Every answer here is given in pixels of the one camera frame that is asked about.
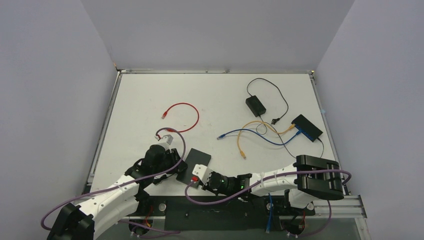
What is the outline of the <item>black power adapter with cord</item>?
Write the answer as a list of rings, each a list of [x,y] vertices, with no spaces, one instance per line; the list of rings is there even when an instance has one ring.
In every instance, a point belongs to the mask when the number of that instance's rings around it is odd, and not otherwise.
[[[294,154],[289,150],[289,143],[299,135],[306,137],[295,128],[294,124],[291,124],[292,120],[301,114],[296,115],[293,119],[287,119],[290,116],[289,102],[277,84],[268,79],[262,77],[254,78],[247,83],[245,89],[247,102],[251,103],[251,99],[255,97],[255,101],[260,101],[265,110],[262,108],[260,111],[256,110],[253,114],[254,120],[248,121],[242,128],[248,129],[253,124],[256,124],[250,130],[251,132],[274,146],[283,147],[290,157],[294,157]],[[324,141],[321,139],[322,135],[312,142],[320,145],[318,153],[320,157],[324,156],[326,149]]]

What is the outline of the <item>black network switch small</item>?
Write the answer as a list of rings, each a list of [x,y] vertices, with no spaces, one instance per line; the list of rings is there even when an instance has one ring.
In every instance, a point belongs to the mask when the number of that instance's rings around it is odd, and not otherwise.
[[[311,142],[317,140],[323,131],[309,121],[305,116],[300,114],[291,122],[302,134],[304,134]]]

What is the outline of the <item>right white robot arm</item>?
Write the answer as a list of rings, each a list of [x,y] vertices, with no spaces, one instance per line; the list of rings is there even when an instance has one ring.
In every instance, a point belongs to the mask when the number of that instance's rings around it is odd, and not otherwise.
[[[192,180],[200,182],[202,189],[233,198],[264,197],[284,192],[283,209],[294,214],[314,200],[338,201],[344,198],[341,170],[338,162],[310,155],[298,155],[285,167],[268,171],[229,177],[196,164]]]

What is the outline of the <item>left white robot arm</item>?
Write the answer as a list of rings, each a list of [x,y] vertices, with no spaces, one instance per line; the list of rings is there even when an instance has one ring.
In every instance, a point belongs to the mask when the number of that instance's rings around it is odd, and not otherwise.
[[[156,176],[184,172],[188,165],[175,148],[154,144],[109,188],[93,192],[87,200],[66,203],[51,227],[49,240],[95,240],[122,218],[149,209],[145,188]]]

